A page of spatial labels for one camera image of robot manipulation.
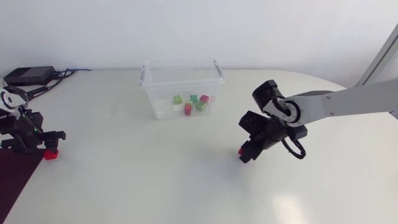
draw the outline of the metal frame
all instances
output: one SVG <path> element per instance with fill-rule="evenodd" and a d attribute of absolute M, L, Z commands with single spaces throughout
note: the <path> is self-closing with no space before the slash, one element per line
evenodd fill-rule
<path fill-rule="evenodd" d="M 374 83 L 378 76 L 391 66 L 398 56 L 397 40 L 398 24 L 355 87 Z"/>

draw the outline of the toy block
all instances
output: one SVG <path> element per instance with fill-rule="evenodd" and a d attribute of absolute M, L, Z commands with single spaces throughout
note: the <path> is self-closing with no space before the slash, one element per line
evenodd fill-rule
<path fill-rule="evenodd" d="M 48 149 L 45 150 L 44 155 L 43 155 L 44 159 L 46 159 L 46 160 L 56 159 L 57 156 L 58 156 L 58 150 L 57 150 L 57 153 L 54 153 Z"/>
<path fill-rule="evenodd" d="M 185 110 L 185 115 L 191 115 L 191 109 Z"/>
<path fill-rule="evenodd" d="M 206 96 L 206 95 L 202 95 L 199 100 L 202 101 L 202 102 L 207 103 L 207 102 L 209 102 L 209 97 Z"/>
<path fill-rule="evenodd" d="M 179 105 L 173 105 L 173 109 L 174 111 L 184 110 L 184 105 L 182 105 L 181 103 Z"/>
<path fill-rule="evenodd" d="M 198 103 L 198 96 L 191 95 L 191 100 L 192 100 L 193 103 Z"/>
<path fill-rule="evenodd" d="M 191 110 L 191 109 L 192 109 L 192 105 L 185 104 L 184 109 L 185 109 L 185 110 Z"/>
<path fill-rule="evenodd" d="M 204 110 L 206 108 L 206 103 L 203 101 L 199 101 L 199 103 L 197 103 L 197 109 L 198 110 Z"/>
<path fill-rule="evenodd" d="M 180 104 L 180 103 L 182 103 L 182 98 L 181 98 L 180 95 L 174 96 L 174 97 L 173 97 L 173 100 L 174 100 L 174 104 Z"/>

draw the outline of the red block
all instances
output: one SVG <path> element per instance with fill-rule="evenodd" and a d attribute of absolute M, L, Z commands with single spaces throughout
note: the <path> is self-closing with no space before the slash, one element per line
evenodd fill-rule
<path fill-rule="evenodd" d="M 199 100 L 202 101 L 202 102 L 207 103 L 207 102 L 209 102 L 209 97 L 206 96 L 206 95 L 202 95 Z"/>
<path fill-rule="evenodd" d="M 50 159 L 56 159 L 57 156 L 58 156 L 58 150 L 57 150 L 57 153 L 54 153 L 54 152 L 46 149 L 45 152 L 44 152 L 44 156 L 43 157 L 46 160 L 50 160 Z"/>

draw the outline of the clear plastic container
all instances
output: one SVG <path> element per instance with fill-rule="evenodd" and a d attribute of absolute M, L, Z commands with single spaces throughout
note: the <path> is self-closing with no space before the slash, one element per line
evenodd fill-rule
<path fill-rule="evenodd" d="M 210 115 L 215 107 L 218 88 L 225 82 L 223 72 L 212 58 L 146 61 L 142 67 L 140 87 L 149 97 L 157 119 Z M 175 104 L 174 96 L 182 103 Z M 192 104 L 185 114 L 186 101 L 196 95 L 209 96 L 203 110 Z"/>

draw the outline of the pink lego brick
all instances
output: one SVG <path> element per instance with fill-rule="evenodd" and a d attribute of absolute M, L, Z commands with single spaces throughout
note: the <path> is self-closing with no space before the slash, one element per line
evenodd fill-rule
<path fill-rule="evenodd" d="M 207 102 L 209 102 L 209 97 L 206 96 L 206 95 L 202 95 L 199 100 L 202 101 L 202 102 L 207 103 Z"/>

